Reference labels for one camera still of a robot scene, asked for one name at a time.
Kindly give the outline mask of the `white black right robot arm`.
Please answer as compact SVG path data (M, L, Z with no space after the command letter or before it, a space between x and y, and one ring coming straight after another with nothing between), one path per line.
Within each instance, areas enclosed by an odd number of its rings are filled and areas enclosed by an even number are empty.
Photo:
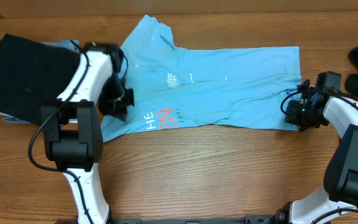
M286 203L267 223L330 223L358 213L358 101L340 91L341 74L320 73L315 85L298 85L299 100L288 95L280 109L300 131L332 124L340 142L324 173L323 185L307 197Z

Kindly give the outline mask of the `light blue printed t-shirt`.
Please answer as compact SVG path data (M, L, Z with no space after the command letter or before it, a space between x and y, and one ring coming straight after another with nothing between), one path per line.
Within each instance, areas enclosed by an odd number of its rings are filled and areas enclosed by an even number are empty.
M174 44L169 26L144 16L122 49L134 105L125 120L103 118L106 142L208 124L295 130L280 107L301 82L298 47L189 50Z

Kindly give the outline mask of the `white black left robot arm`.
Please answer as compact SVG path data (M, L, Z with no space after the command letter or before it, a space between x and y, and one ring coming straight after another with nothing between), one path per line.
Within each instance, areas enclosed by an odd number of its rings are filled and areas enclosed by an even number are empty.
M128 68L116 44L88 42L68 86L41 107L45 154L61 172L75 199L77 223L112 223L99 178L103 137L98 113L125 120L134 92L125 87L122 68Z

